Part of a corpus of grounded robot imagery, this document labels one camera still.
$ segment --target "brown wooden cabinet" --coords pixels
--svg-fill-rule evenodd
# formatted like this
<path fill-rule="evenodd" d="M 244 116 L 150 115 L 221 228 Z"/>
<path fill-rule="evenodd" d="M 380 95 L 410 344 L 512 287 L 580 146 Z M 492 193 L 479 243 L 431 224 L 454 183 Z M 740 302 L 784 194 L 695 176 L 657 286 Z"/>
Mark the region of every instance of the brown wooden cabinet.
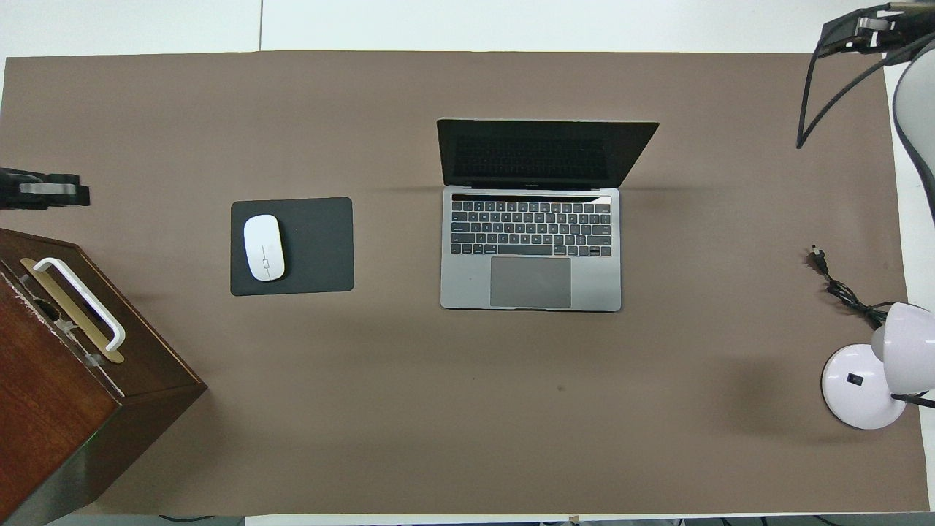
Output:
<path fill-rule="evenodd" d="M 78 246 L 0 228 L 4 526 L 96 499 L 205 388 Z"/>

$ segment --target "black laptop screen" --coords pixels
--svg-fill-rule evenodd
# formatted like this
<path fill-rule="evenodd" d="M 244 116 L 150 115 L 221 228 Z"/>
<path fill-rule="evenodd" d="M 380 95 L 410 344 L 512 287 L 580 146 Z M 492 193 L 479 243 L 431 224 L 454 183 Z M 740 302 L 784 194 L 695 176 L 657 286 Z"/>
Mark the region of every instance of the black laptop screen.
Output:
<path fill-rule="evenodd" d="M 445 184 L 615 188 L 658 123 L 441 119 L 438 127 Z"/>

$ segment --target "computer mouse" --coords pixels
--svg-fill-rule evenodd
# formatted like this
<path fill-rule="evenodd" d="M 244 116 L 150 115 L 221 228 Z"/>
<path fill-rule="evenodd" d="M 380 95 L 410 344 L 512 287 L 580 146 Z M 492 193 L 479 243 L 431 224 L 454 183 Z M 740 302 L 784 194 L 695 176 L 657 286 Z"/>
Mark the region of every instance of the computer mouse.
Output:
<path fill-rule="evenodd" d="M 265 213 L 248 219 L 243 224 L 243 247 L 250 273 L 257 280 L 271 282 L 286 272 L 280 222 L 275 216 Z"/>

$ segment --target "space bar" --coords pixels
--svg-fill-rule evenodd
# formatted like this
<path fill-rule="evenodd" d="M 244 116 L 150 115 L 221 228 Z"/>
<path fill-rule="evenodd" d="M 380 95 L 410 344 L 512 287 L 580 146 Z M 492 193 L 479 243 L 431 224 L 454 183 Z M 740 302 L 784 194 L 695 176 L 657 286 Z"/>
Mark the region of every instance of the space bar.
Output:
<path fill-rule="evenodd" d="M 496 248 L 498 254 L 511 256 L 551 256 L 552 245 L 548 244 L 501 244 Z"/>

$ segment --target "table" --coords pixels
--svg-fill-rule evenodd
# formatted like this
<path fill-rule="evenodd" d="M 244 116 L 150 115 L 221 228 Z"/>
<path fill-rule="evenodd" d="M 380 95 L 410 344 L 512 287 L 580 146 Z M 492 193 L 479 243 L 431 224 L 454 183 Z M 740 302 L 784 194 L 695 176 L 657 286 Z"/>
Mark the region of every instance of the table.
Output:
<path fill-rule="evenodd" d="M 10 60 L 4 162 L 78 173 L 93 205 L 4 225 L 80 244 L 209 385 L 98 510 L 928 509 L 917 412 L 855 431 L 820 397 L 824 361 L 870 330 L 807 247 L 862 298 L 905 289 L 882 80 L 796 151 L 806 60 Z M 816 100 L 871 60 L 827 59 Z M 661 123 L 622 187 L 621 313 L 439 307 L 442 116 Z M 352 292 L 230 296 L 232 202 L 335 196 L 354 203 Z"/>

